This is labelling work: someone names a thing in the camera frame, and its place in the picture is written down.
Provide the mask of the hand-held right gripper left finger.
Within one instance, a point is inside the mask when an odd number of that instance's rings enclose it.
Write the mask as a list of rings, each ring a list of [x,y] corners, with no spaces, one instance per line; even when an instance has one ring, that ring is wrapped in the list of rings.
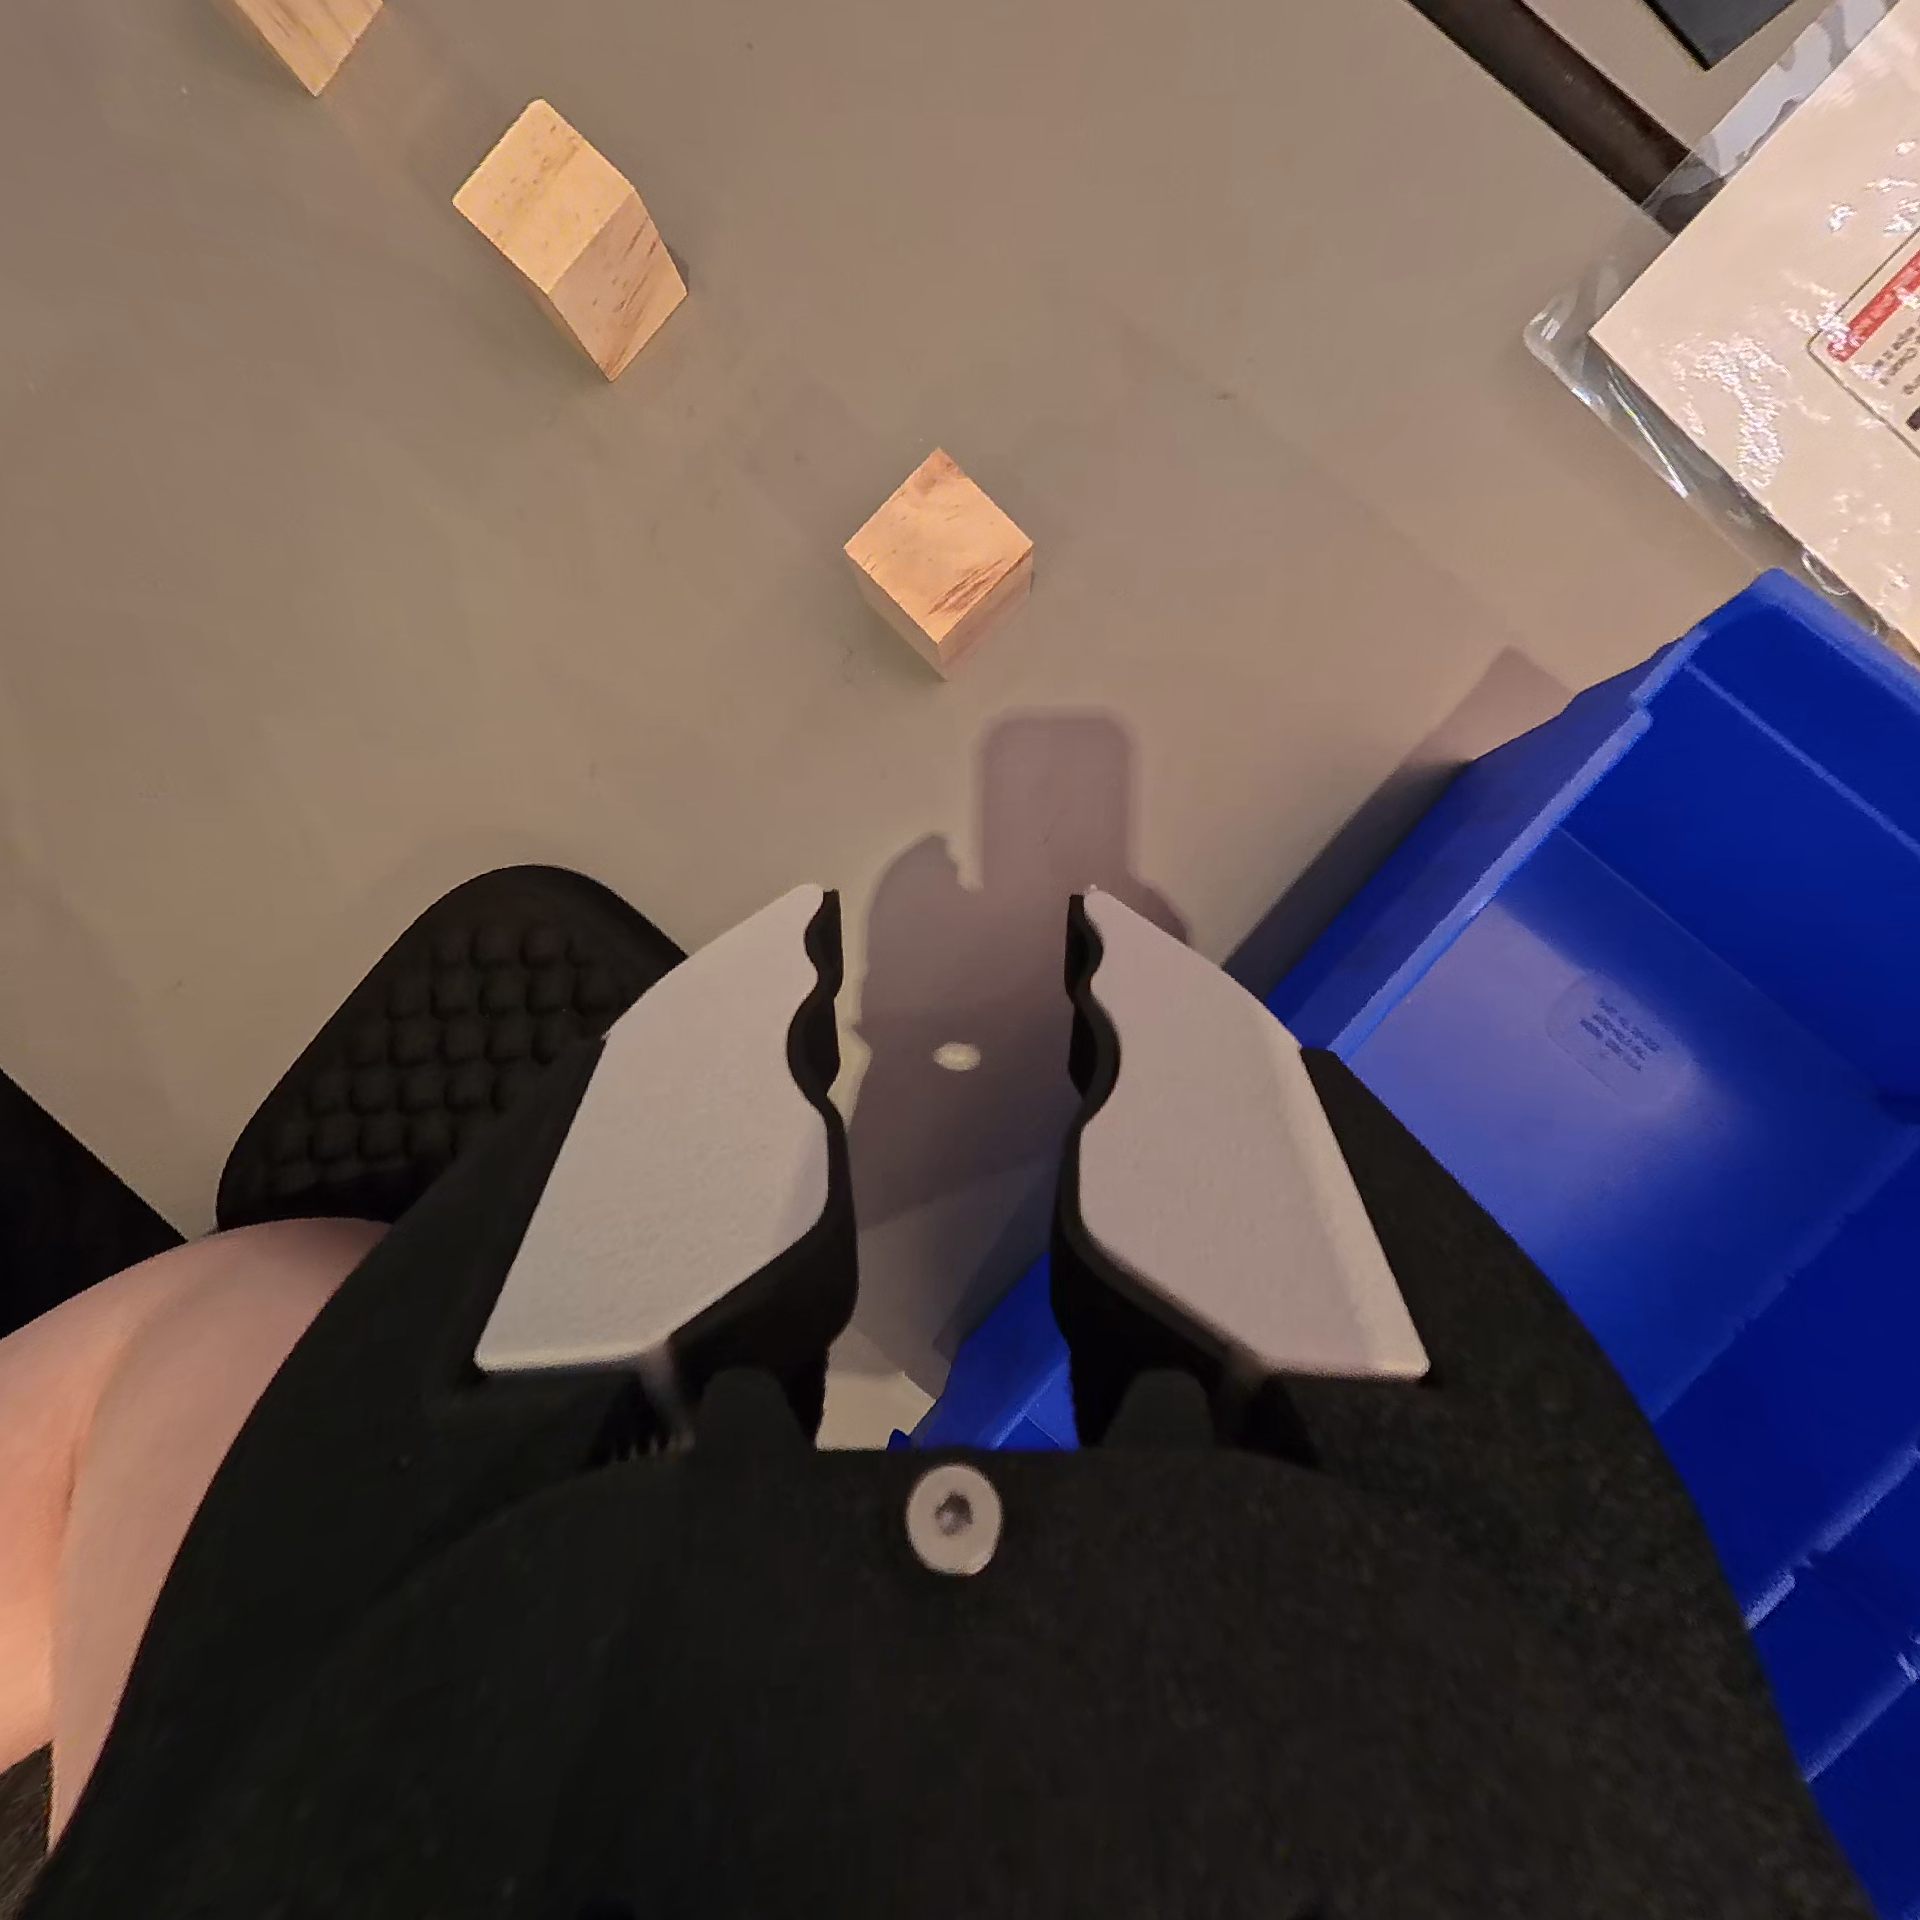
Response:
[[[686,1429],[717,1375],[765,1370],[822,1434],[854,1308],[840,970],[838,890],[794,884],[611,1021],[481,1329],[482,1375],[630,1375]]]

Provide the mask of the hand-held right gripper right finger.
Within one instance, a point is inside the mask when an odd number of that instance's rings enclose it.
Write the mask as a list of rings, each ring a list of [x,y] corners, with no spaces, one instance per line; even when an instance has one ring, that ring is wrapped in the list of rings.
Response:
[[[1053,1204],[1053,1312],[1082,1447],[1142,1375],[1224,1444],[1307,1453],[1291,1378],[1422,1382],[1426,1345],[1305,1041],[1115,896],[1064,925],[1076,1110]]]

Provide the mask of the blue plastic bin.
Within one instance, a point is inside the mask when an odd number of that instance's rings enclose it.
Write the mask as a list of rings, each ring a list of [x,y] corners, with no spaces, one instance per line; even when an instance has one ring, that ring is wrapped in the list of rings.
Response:
[[[1269,1010],[1662,1429],[1877,1917],[1916,1917],[1916,667],[1765,571],[1467,763]]]

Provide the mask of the wooden cube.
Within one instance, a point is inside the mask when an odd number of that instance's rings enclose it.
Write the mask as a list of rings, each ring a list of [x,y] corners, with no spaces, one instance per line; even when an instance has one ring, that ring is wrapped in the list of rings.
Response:
[[[686,273],[634,180],[550,102],[513,115],[455,210],[600,380],[619,380],[686,301]]]
[[[1034,536],[946,454],[930,450],[840,545],[861,598],[941,681],[1034,590]]]
[[[217,0],[217,9],[308,96],[321,96],[385,12],[385,0]]]

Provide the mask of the black textured cushion pad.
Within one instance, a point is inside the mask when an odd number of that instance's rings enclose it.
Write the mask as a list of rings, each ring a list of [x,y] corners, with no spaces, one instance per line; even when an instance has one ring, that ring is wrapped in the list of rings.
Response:
[[[513,863],[455,884],[369,962],[225,1152],[213,1226],[394,1226],[565,1048],[686,948],[611,884]]]

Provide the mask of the person's leg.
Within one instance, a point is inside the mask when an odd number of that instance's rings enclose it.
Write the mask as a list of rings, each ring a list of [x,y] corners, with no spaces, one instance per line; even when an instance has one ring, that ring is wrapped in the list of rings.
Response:
[[[253,1406],[389,1236],[293,1217],[135,1259],[0,1345],[0,1762],[46,1748],[46,1840],[121,1706]]]

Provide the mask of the laminated paper sheet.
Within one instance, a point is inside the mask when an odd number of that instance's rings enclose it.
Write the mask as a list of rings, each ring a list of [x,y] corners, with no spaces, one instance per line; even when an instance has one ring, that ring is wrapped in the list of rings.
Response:
[[[1823,4],[1525,348],[1670,491],[1920,635],[1920,9]]]

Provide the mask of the black rectangular desk plate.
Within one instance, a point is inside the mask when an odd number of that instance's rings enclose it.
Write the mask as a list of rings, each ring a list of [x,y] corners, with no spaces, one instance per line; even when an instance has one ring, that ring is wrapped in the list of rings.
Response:
[[[1693,65],[1712,69],[1765,32],[1789,0],[1646,0]]]

